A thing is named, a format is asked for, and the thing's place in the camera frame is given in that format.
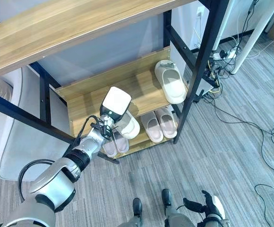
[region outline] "white wall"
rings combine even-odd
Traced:
[[[255,13],[249,21],[247,31],[255,28],[269,1],[270,0],[260,0],[256,4]],[[235,0],[233,10],[231,11],[230,18],[223,32],[223,36],[236,35],[237,33],[242,32],[243,24],[251,3],[252,0]],[[199,42],[198,37],[194,32],[194,28],[198,33],[202,34],[202,38],[209,14],[209,11],[205,9],[203,17],[200,20],[200,18],[196,15],[197,8],[199,6],[202,6],[202,4],[199,1],[195,1],[174,9],[172,13],[172,25],[190,49],[194,49],[195,45]],[[239,32],[237,32],[237,21],[239,22]],[[186,64],[174,48],[171,49],[171,59],[177,63],[179,71],[183,73]]]
[[[47,0],[0,0],[0,21],[45,1]],[[236,0],[224,35],[237,34],[236,27],[239,14],[239,32],[241,32],[251,2],[252,0]],[[264,12],[261,9],[264,8],[265,4],[268,4],[268,0],[260,0],[257,4],[248,30],[255,27]],[[200,19],[196,16],[196,11],[201,5],[200,2],[195,1],[174,9],[172,13],[172,25],[190,49],[193,49],[194,45],[198,43],[194,28],[200,33]],[[201,19],[202,35],[207,18],[208,10],[205,10]],[[132,61],[162,47],[163,16],[158,15],[47,56],[39,63],[64,85]],[[185,63],[174,48],[172,48],[171,58],[177,62],[180,71],[184,72]]]

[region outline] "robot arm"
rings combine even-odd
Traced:
[[[131,97],[111,87],[100,107],[100,121],[92,125],[89,134],[65,157],[47,168],[31,185],[29,194],[6,219],[2,227],[54,227],[55,213],[73,199],[74,183],[112,135],[114,123],[119,121],[130,104]]]

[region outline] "wooden shelf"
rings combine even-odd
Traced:
[[[169,59],[169,53],[170,48],[166,47],[94,77],[57,89],[56,92],[67,101],[72,135],[76,136],[79,133],[88,116],[100,115],[100,105],[106,93],[111,86],[116,86],[131,95],[129,111],[139,122],[140,133],[129,140],[129,151],[125,154],[117,154],[115,158],[157,145],[147,136],[140,116],[169,105],[153,71],[158,61]],[[82,135],[89,132],[90,122]]]
[[[0,76],[195,0],[50,0],[0,23]]]
[[[163,143],[163,142],[168,141],[168,140],[170,140],[170,139],[167,139],[167,138],[164,137],[163,140],[160,143]],[[118,153],[114,158],[121,158],[121,157],[124,157],[126,155],[130,155],[134,152],[137,152],[139,150],[143,150],[143,149],[155,146],[155,145],[160,144],[160,143],[152,142],[149,139],[148,135],[146,134],[146,131],[143,128],[142,124],[140,123],[140,133],[134,139],[129,140],[129,147],[130,148],[129,148],[128,152],[123,153],[123,154]]]
[[[116,82],[111,86],[116,86],[131,95],[132,102],[129,111],[134,117],[169,105],[160,83],[151,71],[145,71],[136,76]],[[100,116],[100,105],[111,86],[103,87],[67,102],[71,132],[74,136],[79,133],[81,126],[88,116]],[[90,125],[88,124],[83,134],[88,133],[89,130]]]

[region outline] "white table leg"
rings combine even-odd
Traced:
[[[226,12],[224,14],[224,18],[222,20],[222,24],[221,24],[218,36],[217,36],[216,41],[214,42],[214,45],[213,45],[213,48],[212,48],[213,51],[217,50],[217,48],[219,46],[219,43],[220,43],[220,40],[221,40],[221,36],[223,35],[223,32],[224,32],[224,29],[226,27],[228,18],[230,17],[230,13],[231,13],[231,10],[233,8],[233,3],[234,2],[235,2],[235,0],[230,0],[228,2],[228,6],[227,6]]]
[[[237,58],[236,67],[231,72],[232,74],[236,74],[237,73],[237,71],[239,70],[240,66],[242,65],[242,63],[246,59],[247,55],[249,54],[249,52],[251,51],[251,49],[255,45],[257,39],[259,38],[259,36],[263,32],[263,29],[267,25],[268,21],[270,20],[270,18],[273,15],[273,13],[274,13],[274,0],[270,0],[270,3],[268,4],[268,6],[265,9],[265,11],[264,11],[261,19],[258,22],[256,28],[254,29],[254,32],[252,33],[252,35],[250,36],[249,40],[247,41],[245,47],[243,48],[242,53]]]

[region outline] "white slipper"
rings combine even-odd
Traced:
[[[140,132],[140,125],[132,114],[127,110],[122,119],[115,124],[115,129],[129,140],[135,138]]]
[[[115,157],[117,154],[117,147],[115,144],[115,141],[113,140],[113,138],[111,137],[110,140],[108,142],[106,142],[103,145],[103,150],[105,151],[106,155],[109,157]]]
[[[141,122],[151,141],[153,141],[154,143],[159,143],[163,140],[162,129],[153,111],[142,115]]]
[[[116,147],[119,153],[126,153],[129,149],[129,142],[118,131],[114,132]]]
[[[155,66],[155,74],[169,103],[179,104],[184,102],[187,91],[174,62],[169,60],[159,61]]]
[[[177,127],[172,112],[167,108],[155,110],[158,122],[166,138],[174,138],[177,135]]]

